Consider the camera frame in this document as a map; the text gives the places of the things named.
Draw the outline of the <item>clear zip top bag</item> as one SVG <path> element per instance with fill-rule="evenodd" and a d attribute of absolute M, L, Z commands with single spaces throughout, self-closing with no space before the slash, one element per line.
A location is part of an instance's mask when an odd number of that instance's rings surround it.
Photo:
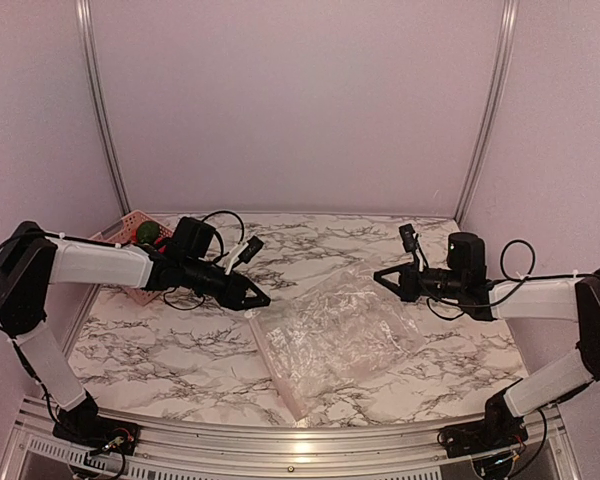
<path fill-rule="evenodd" d="M 374 280 L 380 267 L 373 256 L 249 313 L 258 351 L 294 419 L 323 395 L 377 377 L 424 345 L 399 298 Z"/>

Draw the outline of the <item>red fake pepper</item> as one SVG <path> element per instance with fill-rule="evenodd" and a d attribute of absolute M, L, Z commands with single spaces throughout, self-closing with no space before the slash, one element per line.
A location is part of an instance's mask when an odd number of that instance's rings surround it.
<path fill-rule="evenodd" d="M 163 238 L 159 238 L 155 242 L 154 248 L 160 254 L 166 254 L 169 251 L 171 244 L 172 244 L 171 237 L 163 237 Z"/>

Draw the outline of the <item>green fake leafy vegetable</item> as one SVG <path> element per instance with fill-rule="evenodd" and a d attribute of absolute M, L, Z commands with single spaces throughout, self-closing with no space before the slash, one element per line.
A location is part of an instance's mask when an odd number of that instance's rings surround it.
<path fill-rule="evenodd" d="M 135 232 L 137 244 L 154 246 L 161 239 L 161 227 L 155 221 L 141 223 Z"/>

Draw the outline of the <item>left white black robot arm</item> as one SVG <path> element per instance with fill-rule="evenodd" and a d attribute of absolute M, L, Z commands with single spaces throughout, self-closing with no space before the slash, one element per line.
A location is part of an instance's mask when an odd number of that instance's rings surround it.
<path fill-rule="evenodd" d="M 71 287 L 113 285 L 145 292 L 186 289 L 224 309 L 267 307 L 270 297 L 237 271 L 262 248 L 244 240 L 231 253 L 208 258 L 217 230 L 204 220 L 183 217 L 171 234 L 144 223 L 126 241 L 106 242 L 49 232 L 34 221 L 20 223 L 0 244 L 0 331 L 24 368 L 57 407 L 59 435 L 96 445 L 122 425 L 100 416 L 58 343 L 52 301 Z"/>

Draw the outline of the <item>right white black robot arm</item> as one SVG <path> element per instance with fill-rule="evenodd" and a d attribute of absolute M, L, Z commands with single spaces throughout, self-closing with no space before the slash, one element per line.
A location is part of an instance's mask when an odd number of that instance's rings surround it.
<path fill-rule="evenodd" d="M 411 261 L 379 270 L 373 278 L 401 301 L 435 301 L 483 322 L 549 319 L 578 326 L 579 340 L 571 352 L 487 400 L 475 428 L 482 446 L 499 446 L 529 413 L 600 381 L 600 268 L 490 280 L 485 242 L 474 233 L 449 235 L 443 268 L 429 265 L 411 225 L 401 227 L 400 237 Z"/>

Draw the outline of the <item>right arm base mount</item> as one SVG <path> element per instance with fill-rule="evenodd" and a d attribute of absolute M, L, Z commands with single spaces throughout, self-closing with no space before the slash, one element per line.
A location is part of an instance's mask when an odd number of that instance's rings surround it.
<path fill-rule="evenodd" d="M 481 454 L 522 445 L 529 436 L 521 419 L 493 428 L 485 419 L 447 425 L 438 431 L 437 442 L 448 458 Z"/>

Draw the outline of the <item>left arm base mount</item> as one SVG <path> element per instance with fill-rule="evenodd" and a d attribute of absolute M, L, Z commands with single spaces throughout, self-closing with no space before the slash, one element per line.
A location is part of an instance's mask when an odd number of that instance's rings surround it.
<path fill-rule="evenodd" d="M 140 427 L 138 424 L 101 416 L 85 409 L 61 410 L 53 428 L 56 438 L 89 447 L 93 455 L 105 452 L 132 455 Z"/>

